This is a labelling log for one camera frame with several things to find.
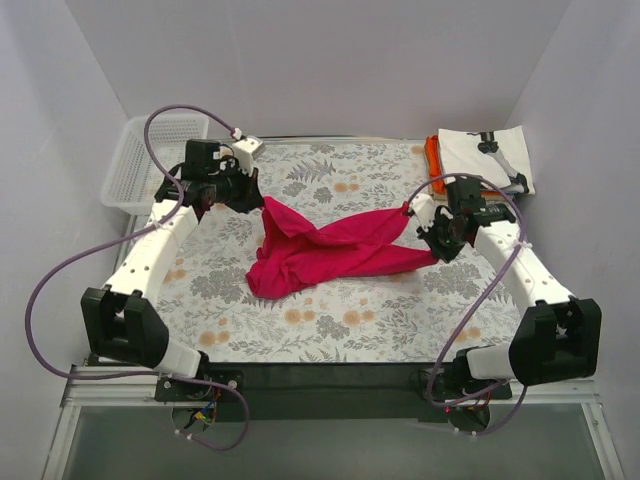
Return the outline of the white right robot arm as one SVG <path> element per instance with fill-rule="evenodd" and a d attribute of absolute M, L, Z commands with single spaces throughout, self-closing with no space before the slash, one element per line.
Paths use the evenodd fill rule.
<path fill-rule="evenodd" d="M 438 380 L 454 385 L 464 397 L 484 395 L 516 380 L 523 387 L 595 374 L 602 311 L 593 299 L 579 299 L 544 266 L 528 242 L 524 219 L 509 195 L 487 203 L 482 187 L 489 180 L 468 173 L 444 175 L 447 202 L 439 205 L 422 187 L 408 199 L 408 213 L 417 219 L 418 236 L 439 260 L 449 263 L 465 246 L 475 249 L 494 269 L 495 277 L 469 307 L 455 333 L 469 323 L 498 284 L 503 284 L 521 315 L 512 340 L 459 353 L 451 365 L 437 357 L 426 397 L 436 406 Z"/>

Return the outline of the magenta t shirt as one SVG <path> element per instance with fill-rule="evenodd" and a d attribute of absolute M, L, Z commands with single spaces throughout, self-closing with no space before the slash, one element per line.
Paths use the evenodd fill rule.
<path fill-rule="evenodd" d="M 394 275 L 429 267 L 428 250 L 397 245 L 408 206 L 367 211 L 321 228 L 272 197 L 261 215 L 264 241 L 246 274 L 251 293 L 276 300 L 337 278 Z"/>

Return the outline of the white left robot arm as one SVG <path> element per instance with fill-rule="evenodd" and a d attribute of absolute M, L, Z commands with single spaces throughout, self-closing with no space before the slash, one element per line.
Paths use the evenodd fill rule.
<path fill-rule="evenodd" d="M 245 137 L 225 147 L 214 140 L 189 140 L 185 159 L 172 167 L 155 194 L 151 232 L 133 245 L 121 266 L 100 288 L 89 288 L 81 310 L 93 354 L 178 377 L 193 400 L 213 386 L 201 367 L 203 355 L 171 338 L 155 306 L 180 247 L 216 204 L 238 213 L 260 208 L 255 159 L 262 140 Z"/>

